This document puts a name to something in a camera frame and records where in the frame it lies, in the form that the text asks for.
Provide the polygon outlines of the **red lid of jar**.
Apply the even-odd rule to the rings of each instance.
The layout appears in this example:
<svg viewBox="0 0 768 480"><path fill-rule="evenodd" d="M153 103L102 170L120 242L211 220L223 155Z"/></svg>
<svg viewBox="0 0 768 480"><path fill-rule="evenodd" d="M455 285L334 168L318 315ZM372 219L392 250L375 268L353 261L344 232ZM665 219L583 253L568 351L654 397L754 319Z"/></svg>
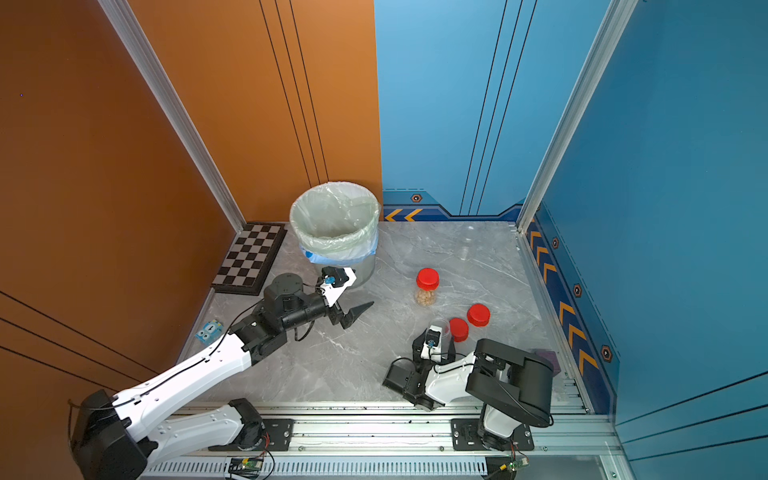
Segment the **red lid of jar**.
<svg viewBox="0 0 768 480"><path fill-rule="evenodd" d="M484 304L473 304L467 311L467 320L475 327L486 327L491 320L491 311Z"/></svg>
<svg viewBox="0 0 768 480"><path fill-rule="evenodd" d="M432 268L421 269L416 277L417 286L424 291L434 291L439 287L439 273Z"/></svg>
<svg viewBox="0 0 768 480"><path fill-rule="evenodd" d="M454 342L461 343L469 338L470 330L466 320L462 318L452 318L449 321L449 327Z"/></svg>

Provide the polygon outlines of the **red lid of back jar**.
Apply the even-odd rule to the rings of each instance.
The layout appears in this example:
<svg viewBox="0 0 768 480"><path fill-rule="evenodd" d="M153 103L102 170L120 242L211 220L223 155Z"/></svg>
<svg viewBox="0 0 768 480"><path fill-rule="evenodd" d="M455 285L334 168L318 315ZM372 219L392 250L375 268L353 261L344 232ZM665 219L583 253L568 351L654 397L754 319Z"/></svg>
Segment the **red lid of back jar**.
<svg viewBox="0 0 768 480"><path fill-rule="evenodd" d="M439 287L439 273L432 268L421 269L416 277L417 286L424 291L434 291Z"/></svg>

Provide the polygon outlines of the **red lid of front jar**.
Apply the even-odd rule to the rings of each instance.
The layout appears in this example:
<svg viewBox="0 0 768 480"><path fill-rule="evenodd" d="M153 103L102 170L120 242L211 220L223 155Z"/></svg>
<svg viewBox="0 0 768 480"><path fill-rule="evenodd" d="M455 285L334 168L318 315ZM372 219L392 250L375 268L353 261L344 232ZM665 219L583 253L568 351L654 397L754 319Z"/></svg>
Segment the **red lid of front jar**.
<svg viewBox="0 0 768 480"><path fill-rule="evenodd" d="M467 311L467 320L475 327L486 327L491 320L491 311L484 304L473 304Z"/></svg>

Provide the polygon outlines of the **peanut jar back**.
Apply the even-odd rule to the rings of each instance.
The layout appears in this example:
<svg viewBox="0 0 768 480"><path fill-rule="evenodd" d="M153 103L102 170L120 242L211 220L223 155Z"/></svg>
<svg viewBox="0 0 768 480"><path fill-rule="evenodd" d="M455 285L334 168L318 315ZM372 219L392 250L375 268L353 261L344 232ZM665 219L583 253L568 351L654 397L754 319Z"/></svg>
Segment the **peanut jar back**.
<svg viewBox="0 0 768 480"><path fill-rule="evenodd" d="M421 306L433 305L437 300L437 291L417 288L415 292L415 300Z"/></svg>

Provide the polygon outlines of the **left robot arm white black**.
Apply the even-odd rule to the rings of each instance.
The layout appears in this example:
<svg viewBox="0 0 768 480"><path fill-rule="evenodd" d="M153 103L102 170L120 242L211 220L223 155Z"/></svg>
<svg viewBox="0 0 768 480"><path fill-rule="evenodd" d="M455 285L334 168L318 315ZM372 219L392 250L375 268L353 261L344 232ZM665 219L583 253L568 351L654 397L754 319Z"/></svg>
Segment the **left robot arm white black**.
<svg viewBox="0 0 768 480"><path fill-rule="evenodd" d="M212 411L176 412L224 380L265 360L301 326L326 317L349 328L367 309L343 310L339 300L357 280L351 267L322 268L312 290L293 273L278 275L254 305L238 314L212 345L165 372L113 395L98 390L73 408L69 448L86 479L137 479L148 468L212 447L268 447L263 417L245 398Z"/></svg>

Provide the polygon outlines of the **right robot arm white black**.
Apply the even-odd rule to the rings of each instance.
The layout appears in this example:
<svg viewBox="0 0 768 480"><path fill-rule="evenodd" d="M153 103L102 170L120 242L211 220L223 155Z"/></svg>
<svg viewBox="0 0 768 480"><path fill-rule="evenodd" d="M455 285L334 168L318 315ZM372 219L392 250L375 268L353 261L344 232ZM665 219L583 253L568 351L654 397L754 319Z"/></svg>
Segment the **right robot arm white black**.
<svg viewBox="0 0 768 480"><path fill-rule="evenodd" d="M481 339L461 354L454 338L429 327L412 342L412 356L393 360L383 386L413 406L433 411L459 400L481 402L479 416L451 422L457 451L535 449L532 428L554 425L554 366L546 358Z"/></svg>

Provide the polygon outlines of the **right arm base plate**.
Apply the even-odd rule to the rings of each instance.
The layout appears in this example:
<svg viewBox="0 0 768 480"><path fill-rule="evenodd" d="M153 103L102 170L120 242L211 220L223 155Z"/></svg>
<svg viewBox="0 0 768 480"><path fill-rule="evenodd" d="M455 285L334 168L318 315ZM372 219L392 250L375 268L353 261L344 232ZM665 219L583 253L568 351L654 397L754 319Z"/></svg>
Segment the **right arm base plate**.
<svg viewBox="0 0 768 480"><path fill-rule="evenodd" d="M535 449L533 435L528 425L518 425L508 437L487 431L479 418L455 418L450 421L453 449L455 451L516 451L530 452Z"/></svg>

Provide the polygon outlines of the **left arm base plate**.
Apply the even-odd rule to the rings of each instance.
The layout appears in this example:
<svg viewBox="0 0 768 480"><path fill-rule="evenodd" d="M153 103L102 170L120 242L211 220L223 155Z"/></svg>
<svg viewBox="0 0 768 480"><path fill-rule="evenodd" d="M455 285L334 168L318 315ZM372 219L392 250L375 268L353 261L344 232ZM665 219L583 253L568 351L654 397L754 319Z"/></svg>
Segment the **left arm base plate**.
<svg viewBox="0 0 768 480"><path fill-rule="evenodd" d="M295 421L287 419L266 419L246 424L235 439L226 445L208 448L212 452L284 452L290 447Z"/></svg>

